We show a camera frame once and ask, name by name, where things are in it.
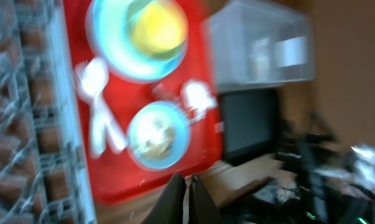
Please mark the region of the red candy wrapper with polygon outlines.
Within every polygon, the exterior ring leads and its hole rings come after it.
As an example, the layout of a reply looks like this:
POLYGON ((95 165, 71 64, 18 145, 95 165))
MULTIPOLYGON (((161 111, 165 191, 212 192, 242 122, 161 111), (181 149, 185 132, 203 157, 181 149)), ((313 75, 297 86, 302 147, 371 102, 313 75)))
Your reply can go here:
POLYGON ((156 100, 171 101, 177 105, 182 104, 180 98, 176 94, 166 89, 162 83, 158 83, 153 86, 151 93, 156 100))

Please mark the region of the white plastic spoon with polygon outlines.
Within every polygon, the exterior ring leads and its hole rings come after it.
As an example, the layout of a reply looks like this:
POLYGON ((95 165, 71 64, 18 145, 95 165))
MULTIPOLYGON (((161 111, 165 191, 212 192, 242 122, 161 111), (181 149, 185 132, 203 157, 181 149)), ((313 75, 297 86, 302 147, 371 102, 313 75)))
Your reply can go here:
POLYGON ((75 67, 79 97, 90 107, 89 145, 91 157, 99 158, 106 149, 106 117, 103 116, 102 92, 108 83, 108 67, 102 58, 95 57, 75 67))

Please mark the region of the white plastic fork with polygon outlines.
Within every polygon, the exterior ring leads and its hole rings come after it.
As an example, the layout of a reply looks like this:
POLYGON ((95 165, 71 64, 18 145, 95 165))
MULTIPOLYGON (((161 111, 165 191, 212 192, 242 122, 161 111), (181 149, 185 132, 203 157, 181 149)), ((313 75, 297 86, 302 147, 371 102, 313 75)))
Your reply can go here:
MULTIPOLYGON (((78 94, 77 85, 76 85, 76 73, 74 76, 74 81, 75 81, 76 92, 78 94)), ((106 117, 106 128, 105 128, 106 147, 109 146, 113 153, 119 154, 126 148, 127 139, 118 121, 116 120, 113 112, 110 110, 104 96, 103 96, 103 116, 106 117)))

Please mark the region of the white tissue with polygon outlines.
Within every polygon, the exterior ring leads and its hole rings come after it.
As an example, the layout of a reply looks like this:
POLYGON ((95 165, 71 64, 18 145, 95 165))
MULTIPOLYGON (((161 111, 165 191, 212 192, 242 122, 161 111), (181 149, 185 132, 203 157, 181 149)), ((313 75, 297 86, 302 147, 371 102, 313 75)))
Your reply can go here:
POLYGON ((207 83, 190 79, 182 85, 181 97, 186 115, 191 123, 206 117, 209 110, 217 107, 216 98, 207 83))

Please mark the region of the small blue food bowl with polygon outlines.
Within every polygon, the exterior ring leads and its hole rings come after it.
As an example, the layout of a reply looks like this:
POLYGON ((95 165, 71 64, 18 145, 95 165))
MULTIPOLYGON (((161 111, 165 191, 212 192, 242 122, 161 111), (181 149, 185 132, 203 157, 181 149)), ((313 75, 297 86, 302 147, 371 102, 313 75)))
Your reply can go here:
POLYGON ((190 123, 179 105, 154 101, 129 123, 128 153, 145 170, 165 170, 185 155, 191 137, 190 123))

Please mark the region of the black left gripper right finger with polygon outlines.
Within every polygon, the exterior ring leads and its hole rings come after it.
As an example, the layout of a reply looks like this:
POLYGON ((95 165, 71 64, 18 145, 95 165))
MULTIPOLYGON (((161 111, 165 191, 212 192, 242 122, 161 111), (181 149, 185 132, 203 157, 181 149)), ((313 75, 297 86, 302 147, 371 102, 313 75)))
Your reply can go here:
POLYGON ((192 175, 189 186, 189 224, 221 224, 222 217, 200 176, 192 175))

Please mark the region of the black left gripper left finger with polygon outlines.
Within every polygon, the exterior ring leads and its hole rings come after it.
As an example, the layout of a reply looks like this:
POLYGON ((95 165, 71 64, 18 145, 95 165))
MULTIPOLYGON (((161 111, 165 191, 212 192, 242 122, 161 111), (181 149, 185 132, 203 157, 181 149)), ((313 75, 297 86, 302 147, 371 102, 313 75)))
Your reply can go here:
POLYGON ((185 178, 180 174, 174 174, 142 224, 183 223, 183 200, 186 189, 185 178))

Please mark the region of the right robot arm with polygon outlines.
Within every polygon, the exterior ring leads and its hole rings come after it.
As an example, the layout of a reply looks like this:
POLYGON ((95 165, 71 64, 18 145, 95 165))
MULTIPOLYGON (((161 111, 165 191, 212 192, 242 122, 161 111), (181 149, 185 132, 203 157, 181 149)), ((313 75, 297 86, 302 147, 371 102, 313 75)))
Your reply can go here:
POLYGON ((282 120, 274 155, 281 167, 225 216, 231 223, 375 223, 375 147, 338 153, 326 146, 337 139, 316 112, 304 133, 282 120))

